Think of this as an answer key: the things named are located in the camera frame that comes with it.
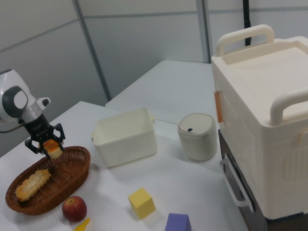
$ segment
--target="apple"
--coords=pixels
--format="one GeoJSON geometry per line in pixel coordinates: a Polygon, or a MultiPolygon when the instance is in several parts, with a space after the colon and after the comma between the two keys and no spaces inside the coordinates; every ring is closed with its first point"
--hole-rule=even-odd
{"type": "Polygon", "coordinates": [[[71,196],[63,202],[62,212],[70,222],[81,221],[87,215],[87,205],[81,197],[71,196]]]}

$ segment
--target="brown woven basket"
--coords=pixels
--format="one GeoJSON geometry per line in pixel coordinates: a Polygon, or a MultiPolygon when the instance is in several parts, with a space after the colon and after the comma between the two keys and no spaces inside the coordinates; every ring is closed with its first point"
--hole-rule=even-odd
{"type": "Polygon", "coordinates": [[[5,201],[14,211],[39,215],[61,204],[75,192],[86,180],[89,173],[90,153],[84,147],[66,147],[65,152],[56,159],[46,157],[21,173],[9,186],[5,201]],[[48,169],[51,178],[30,200],[19,202],[15,192],[19,185],[37,170],[48,169]]]}

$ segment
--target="bread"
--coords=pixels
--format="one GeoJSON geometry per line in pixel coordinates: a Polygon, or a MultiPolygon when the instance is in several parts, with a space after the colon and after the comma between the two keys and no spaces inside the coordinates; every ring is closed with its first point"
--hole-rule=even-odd
{"type": "Polygon", "coordinates": [[[51,159],[55,159],[63,153],[63,151],[59,147],[59,144],[54,140],[47,140],[46,142],[44,142],[44,149],[46,149],[51,159]]]}
{"type": "Polygon", "coordinates": [[[15,195],[20,202],[24,202],[34,196],[50,179],[51,174],[47,169],[38,170],[28,179],[24,180],[23,184],[18,186],[15,195]]]}

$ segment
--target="purple block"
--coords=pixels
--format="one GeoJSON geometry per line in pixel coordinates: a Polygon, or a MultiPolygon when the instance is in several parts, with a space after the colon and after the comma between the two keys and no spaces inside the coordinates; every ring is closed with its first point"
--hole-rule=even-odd
{"type": "Polygon", "coordinates": [[[169,213],[165,231],[192,231],[188,215],[169,213]]]}

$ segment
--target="white table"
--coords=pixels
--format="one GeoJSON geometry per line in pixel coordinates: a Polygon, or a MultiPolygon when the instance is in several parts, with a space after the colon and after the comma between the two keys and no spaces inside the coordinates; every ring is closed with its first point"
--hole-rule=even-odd
{"type": "Polygon", "coordinates": [[[119,111],[146,107],[156,119],[178,124],[190,113],[217,121],[211,64],[161,61],[106,104],[119,111]]]}
{"type": "MultiPolygon", "coordinates": [[[[91,153],[89,176],[73,195],[81,196],[87,203],[92,231],[163,231],[169,213],[188,214],[193,231],[247,231],[221,174],[220,149],[209,161],[189,160],[182,152],[175,124],[156,121],[155,155],[107,168],[90,134],[97,120],[118,113],[79,102],[51,122],[63,125],[64,147],[83,146],[91,153]],[[140,187],[153,197],[156,206],[156,211],[143,220],[138,219],[128,201],[128,196],[140,187]]],[[[4,198],[11,182],[41,158],[24,143],[0,158],[0,230],[68,231],[77,226],[64,219],[62,205],[39,216],[24,215],[7,207],[4,198]]]]}

